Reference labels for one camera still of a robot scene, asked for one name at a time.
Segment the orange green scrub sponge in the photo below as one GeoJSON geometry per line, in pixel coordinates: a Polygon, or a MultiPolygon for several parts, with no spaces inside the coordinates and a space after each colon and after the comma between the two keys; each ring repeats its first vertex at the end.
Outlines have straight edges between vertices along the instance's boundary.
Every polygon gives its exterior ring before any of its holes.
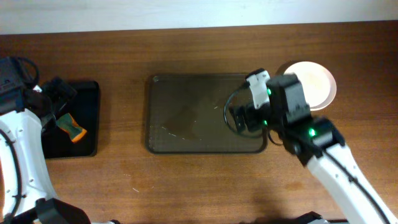
{"type": "Polygon", "coordinates": [[[77,143],[87,134],[87,130],[82,128],[70,113],[59,117],[57,120],[57,126],[68,134],[72,143],[77,143]]]}

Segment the white plate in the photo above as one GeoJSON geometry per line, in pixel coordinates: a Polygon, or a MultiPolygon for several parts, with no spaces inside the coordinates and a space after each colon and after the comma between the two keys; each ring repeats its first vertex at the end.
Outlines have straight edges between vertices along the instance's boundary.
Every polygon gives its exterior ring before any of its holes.
{"type": "Polygon", "coordinates": [[[296,74],[303,86],[307,103],[313,95],[336,94],[337,87],[334,76],[318,63],[308,61],[293,63],[284,71],[284,75],[293,73],[296,74]]]}

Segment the pale green plate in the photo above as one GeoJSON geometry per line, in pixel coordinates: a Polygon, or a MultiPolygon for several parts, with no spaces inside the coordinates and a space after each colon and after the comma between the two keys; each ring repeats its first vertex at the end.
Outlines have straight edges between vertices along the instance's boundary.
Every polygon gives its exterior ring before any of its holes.
{"type": "Polygon", "coordinates": [[[322,95],[322,96],[315,96],[313,95],[309,101],[310,109],[312,111],[318,111],[325,109],[327,106],[329,106],[333,100],[335,99],[335,94],[329,94],[329,95],[322,95]]]}

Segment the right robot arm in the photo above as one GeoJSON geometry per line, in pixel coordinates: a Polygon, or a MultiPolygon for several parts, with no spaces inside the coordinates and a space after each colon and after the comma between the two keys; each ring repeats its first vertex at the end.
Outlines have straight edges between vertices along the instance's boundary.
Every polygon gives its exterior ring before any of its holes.
{"type": "Polygon", "coordinates": [[[264,146],[275,131],[285,150],[318,179],[348,223],[397,223],[397,217],[357,165],[343,135],[326,117],[312,116],[296,74],[270,77],[259,68],[230,94],[223,115],[236,135],[254,138],[260,131],[264,146]]]}

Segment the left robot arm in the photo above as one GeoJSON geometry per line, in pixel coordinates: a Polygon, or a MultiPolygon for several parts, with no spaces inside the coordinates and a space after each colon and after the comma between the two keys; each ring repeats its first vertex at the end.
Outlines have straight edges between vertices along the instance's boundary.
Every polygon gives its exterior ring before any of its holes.
{"type": "Polygon", "coordinates": [[[58,198],[42,147],[42,135],[77,92],[58,77],[43,86],[39,79],[28,58],[1,59],[3,223],[90,223],[82,209],[58,198]]]}

